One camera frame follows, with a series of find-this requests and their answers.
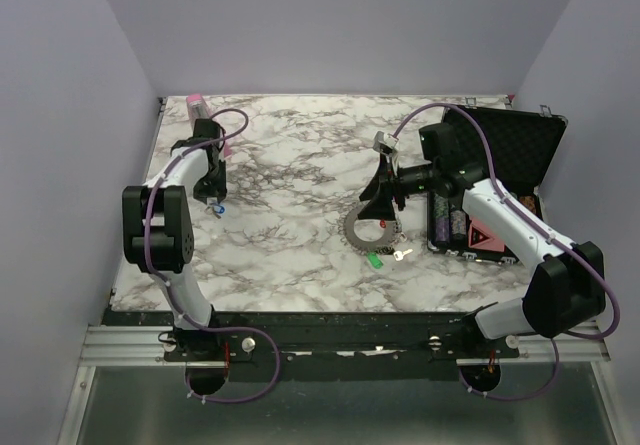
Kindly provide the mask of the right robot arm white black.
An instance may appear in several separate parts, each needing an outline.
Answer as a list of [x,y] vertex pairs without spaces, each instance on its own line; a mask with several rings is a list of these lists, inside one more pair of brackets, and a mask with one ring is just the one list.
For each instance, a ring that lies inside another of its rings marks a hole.
[[522,298],[473,314],[459,335],[467,354],[483,356],[507,335],[554,338],[603,312],[604,266],[597,246],[557,233],[490,178],[486,166],[464,161],[452,126],[425,126],[419,135],[426,162],[402,169],[396,137],[376,134],[379,165],[359,197],[359,219],[391,222],[410,196],[435,193],[487,226],[530,274]]

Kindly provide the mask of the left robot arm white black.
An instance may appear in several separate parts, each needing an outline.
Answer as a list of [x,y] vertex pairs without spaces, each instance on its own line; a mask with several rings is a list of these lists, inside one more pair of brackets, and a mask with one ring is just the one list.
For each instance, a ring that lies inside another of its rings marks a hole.
[[211,328],[214,309],[191,265],[195,237],[188,199],[219,205],[226,198],[224,134],[216,121],[197,119],[193,135],[174,144],[169,162],[154,178],[122,192],[125,259],[159,286],[174,327],[192,330],[187,347],[201,360],[220,352],[222,337]]

